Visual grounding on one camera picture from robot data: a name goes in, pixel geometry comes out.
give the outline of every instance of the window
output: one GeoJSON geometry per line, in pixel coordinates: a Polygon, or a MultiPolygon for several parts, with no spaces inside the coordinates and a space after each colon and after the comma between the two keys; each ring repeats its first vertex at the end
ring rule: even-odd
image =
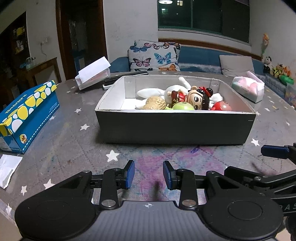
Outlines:
{"type": "Polygon", "coordinates": [[[171,4],[160,2],[159,28],[198,30],[249,42],[249,0],[172,0],[171,4]]]}

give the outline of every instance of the sofa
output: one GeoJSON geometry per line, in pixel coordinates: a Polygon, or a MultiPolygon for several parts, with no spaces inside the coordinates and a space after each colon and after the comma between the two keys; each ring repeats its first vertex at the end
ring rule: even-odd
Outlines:
{"type": "MultiPolygon", "coordinates": [[[[206,72],[222,74],[219,55],[238,55],[217,49],[181,46],[178,65],[181,71],[206,72]]],[[[286,86],[270,74],[263,73],[263,63],[252,59],[256,76],[261,79],[266,86],[277,93],[280,97],[285,97],[286,86]]],[[[130,64],[128,57],[119,57],[111,63],[110,72],[129,72],[130,64]]]]}

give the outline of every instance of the pink tissue pack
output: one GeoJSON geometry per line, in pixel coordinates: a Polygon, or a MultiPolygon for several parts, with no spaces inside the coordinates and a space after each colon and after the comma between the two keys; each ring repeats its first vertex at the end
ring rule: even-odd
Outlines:
{"type": "Polygon", "coordinates": [[[254,103],[263,99],[264,83],[250,71],[247,72],[246,77],[234,77],[231,87],[254,103]]]}

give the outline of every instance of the gray pillow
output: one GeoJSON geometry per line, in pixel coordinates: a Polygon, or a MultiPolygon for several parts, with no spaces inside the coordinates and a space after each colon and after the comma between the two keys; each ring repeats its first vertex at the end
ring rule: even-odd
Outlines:
{"type": "Polygon", "coordinates": [[[247,71],[255,74],[252,57],[238,55],[219,55],[221,71],[224,75],[244,76],[247,71]]]}

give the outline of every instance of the yellow polka dot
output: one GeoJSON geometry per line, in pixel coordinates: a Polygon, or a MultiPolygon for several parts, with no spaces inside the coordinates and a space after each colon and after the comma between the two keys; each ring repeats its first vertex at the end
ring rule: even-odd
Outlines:
{"type": "Polygon", "coordinates": [[[52,91],[54,91],[56,88],[57,88],[57,86],[56,85],[53,85],[52,86],[52,91]]]}
{"type": "Polygon", "coordinates": [[[40,88],[38,88],[37,90],[35,90],[34,93],[35,93],[35,92],[38,92],[38,91],[39,91],[39,92],[42,92],[42,91],[45,90],[45,88],[46,88],[46,85],[43,85],[43,86],[41,86],[40,88]]]}
{"type": "Polygon", "coordinates": [[[6,121],[3,122],[4,125],[9,126],[12,122],[12,117],[9,117],[6,121]]]}
{"type": "Polygon", "coordinates": [[[43,101],[43,99],[38,98],[37,101],[36,101],[36,107],[37,107],[38,105],[40,105],[42,101],[43,101]]]}
{"type": "Polygon", "coordinates": [[[46,98],[46,93],[42,92],[40,96],[41,96],[42,99],[45,99],[46,98]]]}
{"type": "Polygon", "coordinates": [[[13,112],[11,112],[11,113],[9,114],[9,116],[7,116],[7,118],[13,116],[13,115],[17,112],[17,110],[18,110],[18,109],[16,109],[16,110],[14,110],[13,112]]]}
{"type": "Polygon", "coordinates": [[[25,104],[29,107],[33,107],[36,104],[36,100],[34,96],[31,96],[29,99],[25,101],[25,104]]]}
{"type": "Polygon", "coordinates": [[[0,124],[0,132],[1,132],[2,136],[4,136],[4,137],[8,136],[6,128],[3,126],[3,123],[0,124]]]}
{"type": "Polygon", "coordinates": [[[22,119],[25,120],[28,117],[28,109],[26,106],[21,106],[18,111],[17,111],[17,116],[22,119]]]}

